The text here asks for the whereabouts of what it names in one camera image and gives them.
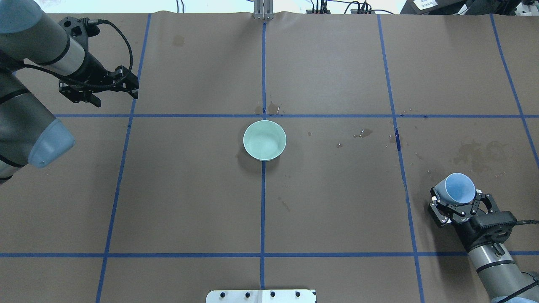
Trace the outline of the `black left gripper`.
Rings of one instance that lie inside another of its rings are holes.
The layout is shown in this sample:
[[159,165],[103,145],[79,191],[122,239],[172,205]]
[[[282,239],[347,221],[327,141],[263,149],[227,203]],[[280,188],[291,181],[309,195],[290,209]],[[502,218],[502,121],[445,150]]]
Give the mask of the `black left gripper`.
[[59,93],[73,103],[86,102],[101,108],[101,99],[96,93],[104,91],[127,92],[135,100],[139,98],[139,79],[125,66],[116,67],[115,71],[93,75],[82,85],[59,81]]

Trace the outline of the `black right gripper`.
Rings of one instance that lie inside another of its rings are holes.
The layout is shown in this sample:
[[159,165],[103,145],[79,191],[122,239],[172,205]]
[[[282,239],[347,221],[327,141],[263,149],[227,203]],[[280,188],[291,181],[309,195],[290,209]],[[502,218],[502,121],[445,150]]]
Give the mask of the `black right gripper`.
[[484,245],[504,243],[517,220],[510,211],[500,211],[491,194],[476,190],[473,205],[447,205],[430,188],[429,214],[437,227],[452,225],[466,252]]

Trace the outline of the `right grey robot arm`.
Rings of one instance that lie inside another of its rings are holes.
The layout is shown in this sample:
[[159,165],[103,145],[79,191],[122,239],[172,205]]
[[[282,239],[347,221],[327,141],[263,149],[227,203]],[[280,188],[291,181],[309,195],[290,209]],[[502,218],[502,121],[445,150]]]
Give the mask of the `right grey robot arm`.
[[504,245],[514,227],[535,224],[501,211],[491,194],[477,190],[468,203],[456,205],[430,189],[429,213],[437,226],[452,226],[493,303],[537,303],[538,274],[520,270]]

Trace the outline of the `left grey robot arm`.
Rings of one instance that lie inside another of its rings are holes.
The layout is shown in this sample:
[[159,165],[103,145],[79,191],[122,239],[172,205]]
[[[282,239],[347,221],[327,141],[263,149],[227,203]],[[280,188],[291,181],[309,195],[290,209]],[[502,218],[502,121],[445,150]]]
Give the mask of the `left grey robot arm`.
[[[20,78],[33,70],[56,79],[70,102],[101,107],[98,93],[138,97],[133,50],[120,28],[106,19],[67,16],[55,21],[34,0],[2,0],[0,5],[0,178],[11,180],[28,165],[43,168],[75,145],[75,137]],[[125,42],[129,64],[109,70],[91,54],[89,39],[100,25],[112,27]]]

